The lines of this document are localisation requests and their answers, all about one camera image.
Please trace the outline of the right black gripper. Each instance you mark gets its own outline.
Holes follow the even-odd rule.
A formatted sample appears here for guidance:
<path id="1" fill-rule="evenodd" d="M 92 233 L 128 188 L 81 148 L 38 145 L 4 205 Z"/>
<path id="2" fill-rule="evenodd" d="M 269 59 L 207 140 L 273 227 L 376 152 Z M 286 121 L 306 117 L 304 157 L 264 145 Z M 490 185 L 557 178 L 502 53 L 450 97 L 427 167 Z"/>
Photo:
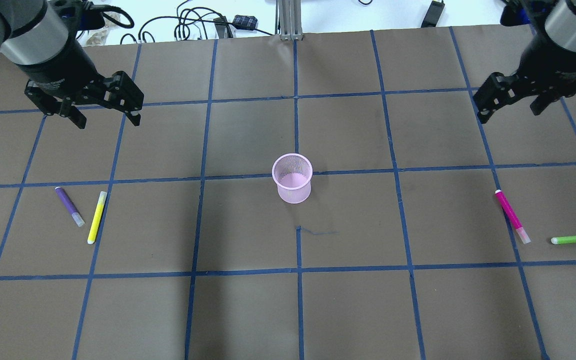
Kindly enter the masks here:
<path id="1" fill-rule="evenodd" d="M 535 36 L 513 75 L 493 72 L 474 93 L 478 121 L 485 125 L 496 111 L 515 104 L 515 94 L 535 95 L 530 103 L 534 116 L 540 116 L 562 96 L 575 95 L 576 52 L 560 47 L 547 36 Z"/>

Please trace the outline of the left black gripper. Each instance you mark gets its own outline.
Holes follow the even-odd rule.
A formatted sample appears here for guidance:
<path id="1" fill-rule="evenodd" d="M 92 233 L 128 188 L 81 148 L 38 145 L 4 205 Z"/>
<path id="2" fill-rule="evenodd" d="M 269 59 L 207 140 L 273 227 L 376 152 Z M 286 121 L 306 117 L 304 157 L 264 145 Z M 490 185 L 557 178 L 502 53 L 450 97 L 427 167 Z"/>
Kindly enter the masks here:
<path id="1" fill-rule="evenodd" d="M 24 93 L 44 114 L 59 114 L 84 130 L 87 117 L 77 105 L 99 105 L 125 114 L 141 124 L 144 93 L 125 71 L 101 75 L 89 55 L 73 38 L 68 38 L 55 57 L 23 67 L 29 78 Z"/>

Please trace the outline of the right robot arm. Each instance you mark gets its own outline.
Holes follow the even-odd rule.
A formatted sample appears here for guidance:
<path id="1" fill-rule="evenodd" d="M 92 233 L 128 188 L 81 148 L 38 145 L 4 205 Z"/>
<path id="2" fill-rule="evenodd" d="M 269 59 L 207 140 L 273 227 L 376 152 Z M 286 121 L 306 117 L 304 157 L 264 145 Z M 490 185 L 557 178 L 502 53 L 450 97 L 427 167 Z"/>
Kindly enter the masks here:
<path id="1" fill-rule="evenodd" d="M 535 35 L 511 75 L 491 73 L 473 95 L 477 118 L 533 97 L 530 110 L 539 116 L 550 104 L 576 95 L 576 0 L 521 0 Z"/>

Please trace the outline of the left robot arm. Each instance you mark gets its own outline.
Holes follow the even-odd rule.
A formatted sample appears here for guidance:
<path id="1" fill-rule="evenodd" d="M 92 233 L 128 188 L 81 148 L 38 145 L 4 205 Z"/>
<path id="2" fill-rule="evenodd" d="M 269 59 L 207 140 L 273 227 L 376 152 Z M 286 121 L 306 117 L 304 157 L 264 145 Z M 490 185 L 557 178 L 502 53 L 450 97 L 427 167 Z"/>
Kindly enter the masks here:
<path id="1" fill-rule="evenodd" d="M 0 0 L 0 55 L 28 77 L 23 90 L 45 116 L 69 119 L 84 129 L 79 105 L 98 105 L 141 122 L 144 94 L 125 71 L 105 77 L 77 39 L 109 21 L 121 28 L 135 22 L 118 6 L 91 0 Z"/>

